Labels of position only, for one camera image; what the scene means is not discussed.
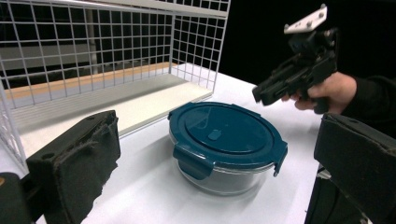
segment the white wire grid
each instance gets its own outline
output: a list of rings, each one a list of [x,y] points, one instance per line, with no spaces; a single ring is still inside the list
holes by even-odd
[[[190,8],[230,1],[107,2],[0,0],[0,134],[23,161],[13,109],[164,74],[214,90],[227,18]]]

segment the blue lid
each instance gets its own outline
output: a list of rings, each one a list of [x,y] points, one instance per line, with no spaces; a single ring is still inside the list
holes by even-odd
[[[168,119],[176,141],[173,156],[184,173],[198,180],[215,166],[248,171],[273,163],[276,175],[288,152],[271,123],[237,105],[188,103]]]

